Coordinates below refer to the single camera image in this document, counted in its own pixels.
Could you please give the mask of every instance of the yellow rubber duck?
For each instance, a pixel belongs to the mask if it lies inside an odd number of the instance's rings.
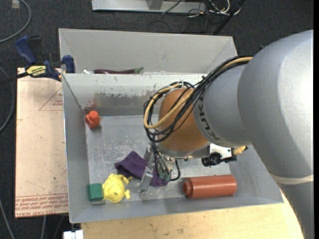
[[[111,173],[103,184],[104,200],[107,199],[112,203],[118,203],[124,196],[130,199],[130,191],[125,190],[124,183],[128,185],[131,179],[132,177],[126,178],[122,174]]]

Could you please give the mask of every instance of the green block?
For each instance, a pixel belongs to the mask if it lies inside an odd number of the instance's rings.
[[[97,202],[104,199],[103,187],[101,183],[88,185],[88,197],[90,202]]]

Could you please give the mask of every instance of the yellow cable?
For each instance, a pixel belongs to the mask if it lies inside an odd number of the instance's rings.
[[[227,64],[225,64],[223,67],[221,67],[221,69],[226,68],[228,66],[231,66],[235,63],[239,63],[239,62],[246,62],[246,61],[250,61],[253,57],[243,57],[243,58],[238,58],[235,59]],[[154,129],[159,127],[160,125],[162,125],[166,120],[168,120],[168,118],[182,105],[184,104],[190,97],[190,95],[192,94],[192,92],[190,92],[186,97],[184,97],[181,101],[179,101],[176,106],[174,106],[163,118],[161,118],[157,123],[153,124],[153,125],[149,125],[148,124],[148,116],[149,116],[149,112],[151,109],[151,106],[153,105],[153,103],[155,102],[155,100],[157,99],[157,97],[159,96],[160,93],[166,92],[167,90],[171,90],[172,87],[175,88],[179,86],[179,84],[175,84],[173,86],[167,87],[165,89],[160,90],[159,92],[157,92],[153,99],[150,101],[149,105],[147,106],[146,110],[145,110],[145,115],[144,115],[144,126],[147,129]]]

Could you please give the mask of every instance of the small orange object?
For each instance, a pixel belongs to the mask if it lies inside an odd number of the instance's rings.
[[[100,116],[97,111],[90,111],[87,115],[85,115],[85,122],[89,126],[90,129],[93,129],[100,125]]]

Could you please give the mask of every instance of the orange cylinder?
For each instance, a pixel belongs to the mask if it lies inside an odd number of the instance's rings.
[[[237,191],[233,175],[214,175],[187,178],[183,191],[188,198],[231,196]]]

